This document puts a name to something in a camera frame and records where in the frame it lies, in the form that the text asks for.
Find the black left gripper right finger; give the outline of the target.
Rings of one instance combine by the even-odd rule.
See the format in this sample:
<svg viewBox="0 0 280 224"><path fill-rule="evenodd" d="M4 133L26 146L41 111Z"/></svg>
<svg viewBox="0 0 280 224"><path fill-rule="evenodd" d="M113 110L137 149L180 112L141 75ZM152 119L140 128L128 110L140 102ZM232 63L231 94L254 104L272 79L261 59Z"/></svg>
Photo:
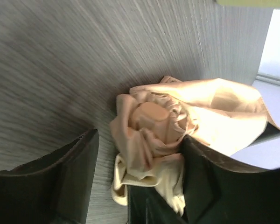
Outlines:
<svg viewBox="0 0 280 224"><path fill-rule="evenodd" d="M182 141L191 224L280 224L280 168L239 162L191 137Z"/></svg>

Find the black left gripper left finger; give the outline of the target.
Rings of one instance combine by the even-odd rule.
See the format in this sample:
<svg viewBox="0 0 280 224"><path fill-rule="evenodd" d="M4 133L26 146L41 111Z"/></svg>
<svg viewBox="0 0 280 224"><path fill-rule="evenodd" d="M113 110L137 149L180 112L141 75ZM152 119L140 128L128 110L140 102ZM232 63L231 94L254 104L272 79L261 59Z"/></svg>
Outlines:
<svg viewBox="0 0 280 224"><path fill-rule="evenodd" d="M0 224L84 224L98 157L99 134L12 170L0 170Z"/></svg>

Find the cream folding umbrella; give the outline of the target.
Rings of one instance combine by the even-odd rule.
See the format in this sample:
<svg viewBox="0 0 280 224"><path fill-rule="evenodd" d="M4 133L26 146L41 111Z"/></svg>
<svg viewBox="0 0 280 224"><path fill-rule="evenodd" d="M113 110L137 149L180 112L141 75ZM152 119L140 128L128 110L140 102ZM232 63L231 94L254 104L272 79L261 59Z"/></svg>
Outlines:
<svg viewBox="0 0 280 224"><path fill-rule="evenodd" d="M220 78L136 86L116 98L111 135L112 197L130 224L189 224L182 141L191 137L225 156L280 136L261 94Z"/></svg>

